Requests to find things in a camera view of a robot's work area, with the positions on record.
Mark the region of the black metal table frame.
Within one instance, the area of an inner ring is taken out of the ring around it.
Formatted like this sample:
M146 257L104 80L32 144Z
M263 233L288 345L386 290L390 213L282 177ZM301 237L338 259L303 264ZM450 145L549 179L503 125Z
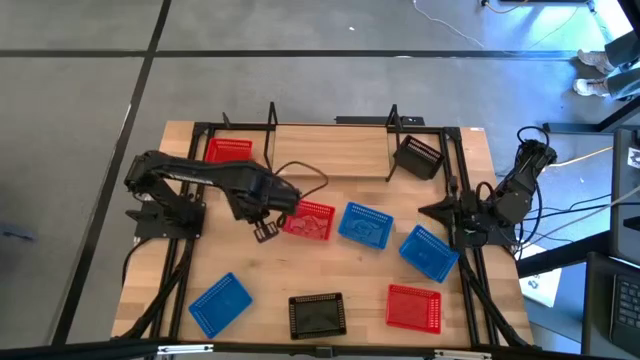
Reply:
M253 142L253 156L271 164L274 131L266 123L211 124L214 137L244 138ZM376 250L333 233L328 241L280 234L258 243L249 225L236 221L223 194L215 189L203 193L207 212L203 233L195 242L194 255L184 286L173 291L159 326L161 335L184 341L203 341L205 336L188 306L223 275L236 275L253 298L252 304L213 342L273 345L344 345L380 347L428 347L469 349L477 344L504 344L495 323L471 288L453 269L437 283L403 260L399 248L410 231L420 225L444 243L450 232L437 221L418 212L422 206L442 200L448 182L473 188L493 181L493 165L485 133L472 128L405 126L411 135L441 151L445 161L429 181L403 169L385 178L329 177L300 162L310 176L286 176L308 193L313 202L343 211L356 202L394 218L388 245ZM388 287L400 284L437 291L442 296L440 334L388 326L385 323ZM343 295L347 333L343 336L292 340L288 300L292 296L339 292Z

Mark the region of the white paper sheet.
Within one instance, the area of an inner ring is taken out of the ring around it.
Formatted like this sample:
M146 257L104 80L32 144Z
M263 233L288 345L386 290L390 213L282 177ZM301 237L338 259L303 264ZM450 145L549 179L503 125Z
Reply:
M519 279L520 288L525 298L540 305L552 308L555 304L561 280L562 269L523 277Z

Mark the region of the silver beam bracket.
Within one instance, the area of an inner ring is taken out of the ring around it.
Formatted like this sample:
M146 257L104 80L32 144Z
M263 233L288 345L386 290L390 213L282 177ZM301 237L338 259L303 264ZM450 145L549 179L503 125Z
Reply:
M434 360L493 360L490 353L463 351L463 350L444 350L436 349L434 351Z
M173 356L181 354L212 353L213 344L161 345L157 348L158 356Z

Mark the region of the red plastic basket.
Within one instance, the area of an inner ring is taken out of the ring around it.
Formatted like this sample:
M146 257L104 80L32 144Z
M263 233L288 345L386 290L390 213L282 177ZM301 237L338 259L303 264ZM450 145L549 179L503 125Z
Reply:
M439 292L391 284L388 287L385 323L392 327L440 334L441 305Z
M332 206L301 200L296 213L287 217L283 230L308 239L328 241L334 216Z
M253 143L247 139L213 138L209 141L205 161L224 163L250 160Z

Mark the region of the black keyboard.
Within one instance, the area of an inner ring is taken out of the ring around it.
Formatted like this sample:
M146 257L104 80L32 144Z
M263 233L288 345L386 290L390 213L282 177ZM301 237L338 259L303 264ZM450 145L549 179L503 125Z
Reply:
M640 278L614 277L609 336L619 347L640 346Z

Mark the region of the person's shoe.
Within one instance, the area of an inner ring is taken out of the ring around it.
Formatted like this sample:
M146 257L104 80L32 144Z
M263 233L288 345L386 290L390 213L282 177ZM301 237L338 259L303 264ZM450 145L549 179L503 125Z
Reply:
M577 51L579 61L587 66L594 67L597 71L604 75L608 75L615 70L615 67L609 62L607 54L604 51Z
M576 79L573 81L573 90L576 94L584 97L607 97L610 95L606 78Z

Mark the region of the wooden shelf with black frame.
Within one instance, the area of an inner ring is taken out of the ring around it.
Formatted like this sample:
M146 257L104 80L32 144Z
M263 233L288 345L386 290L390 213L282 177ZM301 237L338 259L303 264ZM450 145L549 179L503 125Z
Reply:
M402 128L396 105L382 124L277 125L271 160L284 176L310 176L300 162L329 177L385 178L391 171L389 132Z

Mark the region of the grey monitor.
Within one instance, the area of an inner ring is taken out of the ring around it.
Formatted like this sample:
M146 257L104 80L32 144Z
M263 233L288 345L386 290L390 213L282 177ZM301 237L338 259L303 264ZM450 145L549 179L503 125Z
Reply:
M626 197L611 210L611 253L640 266L640 145L630 130L614 134L612 199Z

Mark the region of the black plastic basket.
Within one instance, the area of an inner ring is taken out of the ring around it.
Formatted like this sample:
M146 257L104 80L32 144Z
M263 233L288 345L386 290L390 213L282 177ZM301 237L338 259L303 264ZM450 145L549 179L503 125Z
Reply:
M421 180L431 180L439 171L444 156L419 139L407 135L393 154L392 172L400 166Z
M341 293L290 297L288 306L292 340L342 336L347 333Z

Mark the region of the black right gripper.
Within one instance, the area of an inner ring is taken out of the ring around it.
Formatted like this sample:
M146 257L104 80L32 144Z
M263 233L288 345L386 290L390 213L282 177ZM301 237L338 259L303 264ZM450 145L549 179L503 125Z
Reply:
M450 224L456 250L479 249L488 245L494 223L491 208L494 205L494 189L482 198L482 190L463 191L446 196L443 200L418 209L427 217L441 224Z

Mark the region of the black overhead rig beam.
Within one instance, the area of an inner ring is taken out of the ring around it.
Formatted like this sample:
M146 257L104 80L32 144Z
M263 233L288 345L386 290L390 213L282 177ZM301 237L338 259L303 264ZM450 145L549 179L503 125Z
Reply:
M306 355L318 359L338 356L398 356L434 360L434 351L445 348L380 347L344 345L273 345L226 342L177 342L171 339L115 339L101 342L0 349L0 360L131 360L157 355L161 345L213 344L212 353L255 353ZM544 351L537 347L479 345L469 349L450 349L490 353L493 360L622 360L570 353Z

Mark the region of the small blue floor object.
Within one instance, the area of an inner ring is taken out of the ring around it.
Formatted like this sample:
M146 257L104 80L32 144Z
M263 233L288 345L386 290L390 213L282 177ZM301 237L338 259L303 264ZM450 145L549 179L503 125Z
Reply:
M36 240L36 235L33 232L14 224L2 222L0 222L0 235L19 238L31 242Z

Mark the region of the person's leg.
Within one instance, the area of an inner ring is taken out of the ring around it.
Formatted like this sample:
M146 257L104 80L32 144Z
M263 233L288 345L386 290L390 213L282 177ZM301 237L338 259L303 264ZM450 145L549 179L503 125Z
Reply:
M640 94L640 68L633 68L607 78L609 95L615 99Z
M607 59L614 67L640 59L640 38L634 31L616 38L604 47Z

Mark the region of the black desk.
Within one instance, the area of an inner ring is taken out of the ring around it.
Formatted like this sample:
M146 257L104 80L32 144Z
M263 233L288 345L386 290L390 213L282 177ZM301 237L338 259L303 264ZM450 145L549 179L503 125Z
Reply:
M640 346L619 347L609 336L617 274L640 278L640 266L597 253L588 254L581 352L593 357L640 360Z

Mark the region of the blue plastic basket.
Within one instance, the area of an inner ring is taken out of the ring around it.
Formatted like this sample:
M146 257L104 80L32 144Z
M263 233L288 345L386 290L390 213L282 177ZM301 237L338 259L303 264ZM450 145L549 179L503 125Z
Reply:
M188 310L204 335L213 339L252 302L244 285L229 272L191 303Z
M384 250L393 228L391 215L349 202L341 219L338 233L349 240Z
M443 283L459 254L435 235L420 225L416 225L402 246L400 256L410 265L437 283Z

